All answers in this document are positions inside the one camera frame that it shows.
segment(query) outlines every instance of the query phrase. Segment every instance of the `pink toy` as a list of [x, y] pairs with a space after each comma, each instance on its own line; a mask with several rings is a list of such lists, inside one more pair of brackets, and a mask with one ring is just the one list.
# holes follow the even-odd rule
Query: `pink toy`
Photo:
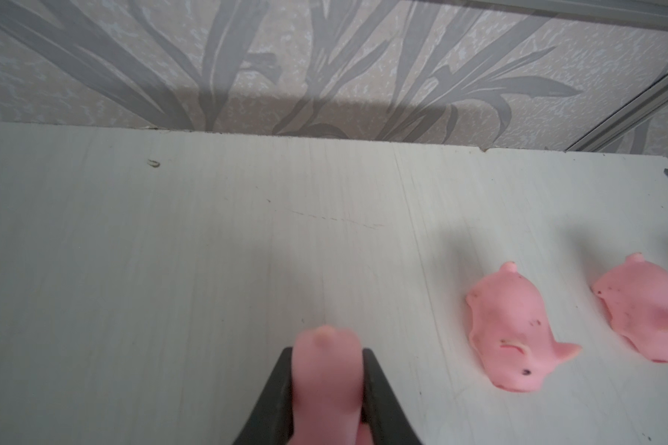
[[668, 272], [631, 254], [591, 286], [606, 304], [611, 328], [643, 357], [668, 362]]
[[362, 348], [354, 332], [321, 326], [297, 336], [289, 445], [372, 445], [368, 425], [360, 422], [363, 397]]
[[542, 295], [511, 261], [482, 278], [465, 300], [472, 308], [470, 344], [500, 389], [536, 391], [557, 365], [581, 351], [554, 341]]

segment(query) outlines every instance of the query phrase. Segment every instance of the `pig body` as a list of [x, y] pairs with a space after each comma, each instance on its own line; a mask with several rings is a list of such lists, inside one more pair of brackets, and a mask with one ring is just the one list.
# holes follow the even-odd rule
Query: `pig body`
[[668, 362], [668, 272], [641, 254], [591, 286], [611, 315], [611, 328], [654, 362]]
[[581, 346], [557, 343], [536, 287], [507, 262], [466, 295], [472, 309], [470, 344], [493, 385], [512, 392], [541, 388], [544, 377]]
[[369, 427], [361, 423], [363, 397], [364, 362], [354, 332], [321, 326], [297, 336], [288, 445], [371, 445]]

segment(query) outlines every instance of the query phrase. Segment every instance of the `wooden surface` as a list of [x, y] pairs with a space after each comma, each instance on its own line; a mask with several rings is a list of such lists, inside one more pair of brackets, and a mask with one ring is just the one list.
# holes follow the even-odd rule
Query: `wooden surface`
[[[149, 165], [148, 159], [160, 163]], [[0, 444], [228, 444], [300, 330], [356, 330], [432, 444], [668, 444], [668, 365], [588, 290], [668, 270], [668, 160], [0, 123]], [[494, 388], [504, 261], [582, 354]]]

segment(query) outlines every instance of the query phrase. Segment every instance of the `white table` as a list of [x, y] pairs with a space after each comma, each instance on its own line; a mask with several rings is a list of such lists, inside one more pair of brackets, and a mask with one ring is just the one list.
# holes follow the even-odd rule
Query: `white table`
[[[668, 365], [588, 290], [633, 251], [668, 270], [665, 168], [0, 123], [0, 444], [229, 445], [323, 323], [374, 350], [427, 445], [668, 444]], [[533, 394], [466, 340], [464, 291], [508, 260], [584, 347]]]

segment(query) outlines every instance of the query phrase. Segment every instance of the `wall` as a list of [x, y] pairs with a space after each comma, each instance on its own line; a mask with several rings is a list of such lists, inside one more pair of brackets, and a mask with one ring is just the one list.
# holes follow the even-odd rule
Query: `wall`
[[668, 158], [668, 104], [649, 120], [604, 147], [602, 151], [634, 155], [661, 155]]
[[668, 32], [408, 0], [0, 0], [0, 120], [565, 149]]

